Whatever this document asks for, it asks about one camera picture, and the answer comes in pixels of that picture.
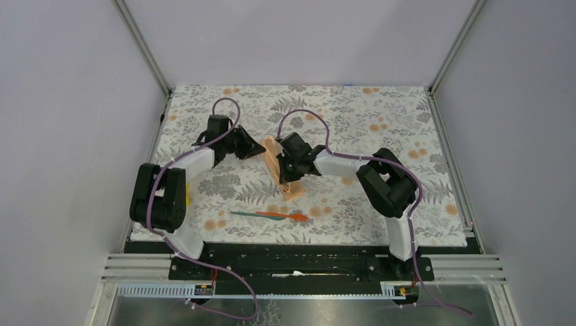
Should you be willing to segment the orange cloth napkin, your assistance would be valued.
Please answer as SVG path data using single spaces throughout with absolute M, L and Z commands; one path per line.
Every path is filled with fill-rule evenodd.
M 280 165 L 277 155 L 282 152 L 282 147 L 275 138 L 272 136 L 265 137 L 262 139 L 261 145 L 266 150 L 264 152 L 264 162 L 272 176 L 272 179 L 276 182 L 278 190 L 284 200 L 295 200 L 296 198 L 303 196 L 306 189 L 301 181 L 291 181 L 286 184 L 280 183 Z

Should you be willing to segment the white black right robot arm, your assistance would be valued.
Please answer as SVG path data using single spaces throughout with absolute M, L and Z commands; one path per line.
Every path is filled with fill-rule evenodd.
M 422 185 L 389 149 L 382 148 L 372 156 L 340 153 L 325 145 L 311 147 L 296 132 L 277 141 L 281 147 L 276 155 L 281 184 L 306 175 L 358 181 L 374 210 L 384 217 L 393 256 L 391 274 L 405 280 L 415 273 L 418 245 L 410 217 L 422 200 Z

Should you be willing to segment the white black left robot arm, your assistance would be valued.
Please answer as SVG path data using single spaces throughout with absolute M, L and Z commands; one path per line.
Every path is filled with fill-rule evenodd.
M 211 269 L 209 258 L 201 255 L 204 241 L 183 226 L 187 213 L 186 185 L 215 168 L 228 154 L 246 160 L 265 152 L 237 121 L 211 115 L 206 130 L 188 152 L 170 160 L 168 166 L 140 165 L 129 216 L 160 236 L 178 257 L 186 259 L 184 268 L 191 277 L 204 278 Z

